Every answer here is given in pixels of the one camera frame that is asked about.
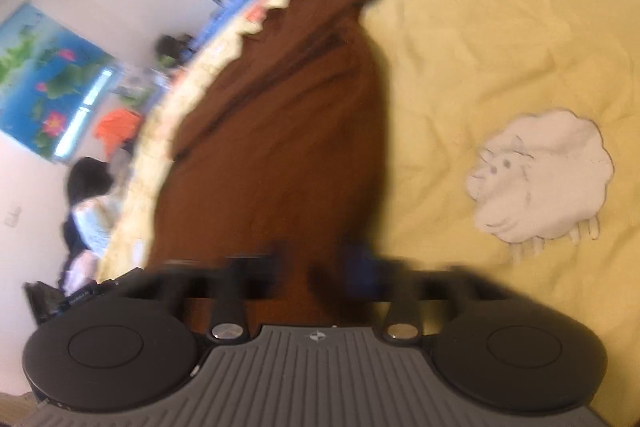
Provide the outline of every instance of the metal button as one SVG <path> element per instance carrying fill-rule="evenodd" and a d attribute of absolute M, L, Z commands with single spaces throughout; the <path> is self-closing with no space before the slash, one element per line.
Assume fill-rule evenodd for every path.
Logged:
<path fill-rule="evenodd" d="M 214 338 L 220 341 L 233 341 L 243 333 L 244 329 L 242 329 L 242 326 L 229 323 L 218 324 L 211 330 Z"/>
<path fill-rule="evenodd" d="M 407 341 L 418 336 L 418 328 L 411 324 L 392 324 L 386 328 L 386 333 L 392 339 Z"/>

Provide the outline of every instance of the red flower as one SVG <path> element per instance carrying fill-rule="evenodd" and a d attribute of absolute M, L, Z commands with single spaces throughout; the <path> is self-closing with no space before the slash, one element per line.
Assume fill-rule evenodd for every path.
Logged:
<path fill-rule="evenodd" d="M 59 136 L 65 130 L 66 116 L 58 113 L 57 111 L 51 111 L 47 116 L 47 120 L 42 124 L 42 130 L 44 134 L 50 137 Z"/>
<path fill-rule="evenodd" d="M 58 57 L 62 57 L 65 60 L 68 60 L 69 62 L 76 61 L 76 54 L 71 50 L 60 50 L 58 52 Z"/>

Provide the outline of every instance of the flower painting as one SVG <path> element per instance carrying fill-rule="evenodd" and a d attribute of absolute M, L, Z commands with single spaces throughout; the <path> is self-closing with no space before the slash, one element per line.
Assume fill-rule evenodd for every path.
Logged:
<path fill-rule="evenodd" d="M 0 26 L 0 130 L 52 159 L 113 57 L 31 4 Z"/>

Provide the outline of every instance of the green leaf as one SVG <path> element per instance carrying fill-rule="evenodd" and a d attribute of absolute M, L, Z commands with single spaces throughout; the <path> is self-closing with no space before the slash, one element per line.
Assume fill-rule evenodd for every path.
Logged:
<path fill-rule="evenodd" d="M 4 64 L 10 69 L 10 70 L 17 70 L 18 68 L 20 68 L 22 66 L 22 63 L 20 62 L 20 49 L 18 48 L 9 48 L 6 51 L 6 56 L 4 57 Z"/>
<path fill-rule="evenodd" d="M 80 66 L 76 64 L 67 64 L 65 66 L 66 74 L 68 74 L 69 79 L 74 84 L 74 86 L 81 86 L 83 80 L 83 70 Z"/>
<path fill-rule="evenodd" d="M 24 37 L 24 38 L 34 38 L 34 31 L 33 31 L 33 26 L 29 26 L 29 25 L 24 25 L 21 29 L 20 29 L 20 36 Z"/>
<path fill-rule="evenodd" d="M 49 64 L 51 59 L 55 57 L 59 51 L 60 51 L 60 48 L 56 46 L 50 47 L 44 50 L 36 60 L 37 68 L 40 69 L 46 66 L 47 64 Z"/>
<path fill-rule="evenodd" d="M 33 137 L 33 143 L 38 149 L 48 147 L 53 142 L 52 137 L 40 129 Z"/>
<path fill-rule="evenodd" d="M 53 139 L 51 139 L 46 134 L 42 133 L 44 138 L 40 139 L 38 136 L 38 143 L 36 143 L 36 149 L 38 149 L 38 154 L 43 158 L 50 159 L 53 156 L 53 152 L 55 150 L 55 143 Z"/>
<path fill-rule="evenodd" d="M 31 120 L 36 121 L 36 122 L 40 122 L 42 121 L 42 117 L 44 116 L 44 110 L 45 110 L 45 100 L 44 98 L 38 98 L 36 100 L 36 102 L 33 104 L 33 107 L 31 107 Z"/>
<path fill-rule="evenodd" d="M 60 73 L 47 83 L 47 96 L 55 100 L 66 94 L 76 92 L 76 86 L 82 82 L 82 68 L 67 64 Z"/>
<path fill-rule="evenodd" d="M 98 74 L 104 69 L 103 65 L 98 62 L 92 62 L 91 64 L 85 64 L 82 67 L 82 83 L 89 84 L 91 81 L 98 77 Z"/>
<path fill-rule="evenodd" d="M 18 48 L 18 60 L 23 64 L 27 60 L 31 60 L 33 56 L 33 39 L 24 39 L 20 47 Z"/>
<path fill-rule="evenodd" d="M 112 60 L 113 60 L 113 57 L 110 54 L 105 53 L 105 54 L 102 54 L 102 57 L 98 58 L 95 61 L 95 63 L 96 64 L 100 64 L 100 68 L 102 69 L 107 64 L 109 64 Z"/>
<path fill-rule="evenodd" d="M 0 86 L 9 79 L 10 68 L 7 68 L 4 61 L 0 60 Z"/>

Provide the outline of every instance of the brown blanket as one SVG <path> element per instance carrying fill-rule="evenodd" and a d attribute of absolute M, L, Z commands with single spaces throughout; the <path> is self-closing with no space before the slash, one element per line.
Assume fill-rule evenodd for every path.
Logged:
<path fill-rule="evenodd" d="M 175 137 L 150 266 L 215 266 L 277 242 L 284 280 L 250 304 L 253 325 L 349 321 L 337 252 L 362 238 L 385 170 L 382 86 L 358 24 L 368 1 L 270 10 Z"/>

